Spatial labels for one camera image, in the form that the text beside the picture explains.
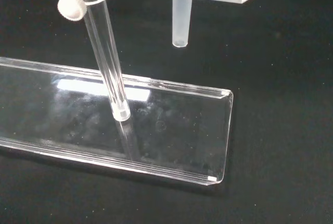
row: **frosted plastic peg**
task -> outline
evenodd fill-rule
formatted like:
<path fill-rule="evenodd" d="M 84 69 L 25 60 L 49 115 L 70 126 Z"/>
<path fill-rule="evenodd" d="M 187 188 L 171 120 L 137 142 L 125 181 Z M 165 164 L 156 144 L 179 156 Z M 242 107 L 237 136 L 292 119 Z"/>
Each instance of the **frosted plastic peg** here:
<path fill-rule="evenodd" d="M 58 10 L 66 19 L 79 21 L 87 13 L 87 6 L 83 0 L 59 0 Z"/>
<path fill-rule="evenodd" d="M 192 0 L 172 0 L 172 44 L 178 48 L 188 43 Z"/>

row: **display stand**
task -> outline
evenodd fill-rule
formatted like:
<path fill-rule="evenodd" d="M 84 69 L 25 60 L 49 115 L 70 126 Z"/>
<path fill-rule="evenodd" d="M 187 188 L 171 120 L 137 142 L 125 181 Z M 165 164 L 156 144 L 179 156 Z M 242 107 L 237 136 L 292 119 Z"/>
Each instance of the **display stand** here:
<path fill-rule="evenodd" d="M 0 145 L 204 185 L 221 182 L 232 92 L 122 75 L 105 0 L 59 0 L 58 9 L 69 20 L 84 18 L 100 72 L 0 58 Z M 187 45 L 190 11 L 191 0 L 173 0 L 176 47 Z"/>
<path fill-rule="evenodd" d="M 0 81 L 1 146 L 204 185 L 223 179 L 229 90 L 124 75 L 131 117 L 116 121 L 99 71 L 0 58 Z"/>

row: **white plastic knob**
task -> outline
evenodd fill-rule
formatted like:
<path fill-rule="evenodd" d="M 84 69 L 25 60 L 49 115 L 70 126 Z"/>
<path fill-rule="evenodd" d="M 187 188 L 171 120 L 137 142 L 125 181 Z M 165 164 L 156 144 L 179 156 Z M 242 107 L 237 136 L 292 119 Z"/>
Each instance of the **white plastic knob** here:
<path fill-rule="evenodd" d="M 68 20 L 79 21 L 87 13 L 87 6 L 83 0 L 59 0 L 58 10 Z"/>

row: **black background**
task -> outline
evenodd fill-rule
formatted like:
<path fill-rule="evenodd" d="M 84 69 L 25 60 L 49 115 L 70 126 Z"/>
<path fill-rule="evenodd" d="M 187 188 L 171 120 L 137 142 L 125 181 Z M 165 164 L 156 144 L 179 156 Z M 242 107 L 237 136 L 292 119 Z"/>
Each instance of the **black background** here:
<path fill-rule="evenodd" d="M 0 0 L 0 56 L 97 69 L 58 0 Z M 197 186 L 0 152 L 1 223 L 333 223 L 333 0 L 108 0 L 123 73 L 235 93 L 224 181 Z"/>

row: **acrylic base plate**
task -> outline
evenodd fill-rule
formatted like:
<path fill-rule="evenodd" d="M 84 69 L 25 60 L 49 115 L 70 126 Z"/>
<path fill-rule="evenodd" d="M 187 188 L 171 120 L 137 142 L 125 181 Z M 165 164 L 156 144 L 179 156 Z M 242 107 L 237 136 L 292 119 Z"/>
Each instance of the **acrylic base plate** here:
<path fill-rule="evenodd" d="M 233 94 L 123 75 L 114 120 L 100 72 L 0 58 L 0 146 L 210 185 L 223 179 Z"/>

